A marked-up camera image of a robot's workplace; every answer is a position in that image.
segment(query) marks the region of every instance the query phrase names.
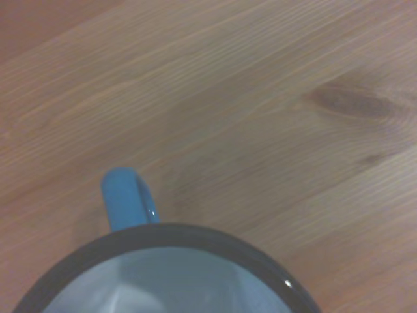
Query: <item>blue enamel mug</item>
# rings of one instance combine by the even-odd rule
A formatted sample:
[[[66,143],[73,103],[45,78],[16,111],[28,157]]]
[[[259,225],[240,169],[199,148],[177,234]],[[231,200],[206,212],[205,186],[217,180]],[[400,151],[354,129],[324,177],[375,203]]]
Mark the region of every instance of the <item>blue enamel mug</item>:
[[[73,252],[27,292],[14,313],[318,313],[273,259],[230,235],[160,224],[131,168],[102,180],[111,234]]]

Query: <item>mug rim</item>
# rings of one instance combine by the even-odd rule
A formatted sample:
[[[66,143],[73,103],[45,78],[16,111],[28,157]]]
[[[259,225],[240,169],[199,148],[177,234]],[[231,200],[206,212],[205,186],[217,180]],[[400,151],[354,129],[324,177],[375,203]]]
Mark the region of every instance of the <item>mug rim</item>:
[[[276,261],[251,244],[211,228],[148,224],[100,237],[69,254],[23,296],[13,313],[41,313],[88,269],[125,253],[162,247],[193,248],[240,265],[264,282],[294,313],[320,313],[308,292]]]

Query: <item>blue mug handle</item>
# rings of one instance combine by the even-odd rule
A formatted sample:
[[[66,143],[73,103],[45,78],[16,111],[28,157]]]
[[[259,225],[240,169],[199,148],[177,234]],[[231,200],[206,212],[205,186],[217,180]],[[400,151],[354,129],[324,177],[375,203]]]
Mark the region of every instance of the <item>blue mug handle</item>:
[[[160,222],[151,192],[133,168],[113,168],[101,189],[112,231]]]

